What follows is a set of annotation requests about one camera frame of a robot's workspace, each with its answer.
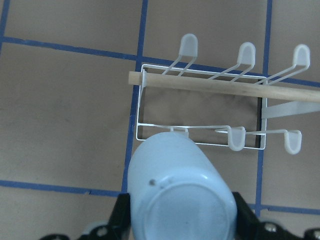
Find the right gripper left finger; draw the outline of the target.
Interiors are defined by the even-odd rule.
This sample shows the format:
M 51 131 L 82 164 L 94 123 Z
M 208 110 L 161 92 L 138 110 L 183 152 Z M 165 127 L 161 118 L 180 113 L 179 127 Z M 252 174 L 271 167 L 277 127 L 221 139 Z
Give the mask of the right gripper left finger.
M 128 240 L 131 230 L 131 198 L 129 193 L 117 196 L 108 220 L 108 240 Z

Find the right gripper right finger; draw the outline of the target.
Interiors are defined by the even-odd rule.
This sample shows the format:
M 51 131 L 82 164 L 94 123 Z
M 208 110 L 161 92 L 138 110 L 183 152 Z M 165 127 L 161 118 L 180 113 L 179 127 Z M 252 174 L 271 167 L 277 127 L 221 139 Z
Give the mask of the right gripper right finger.
M 232 192 L 236 203 L 236 240 L 256 240 L 261 225 L 258 217 L 253 213 L 239 192 Z

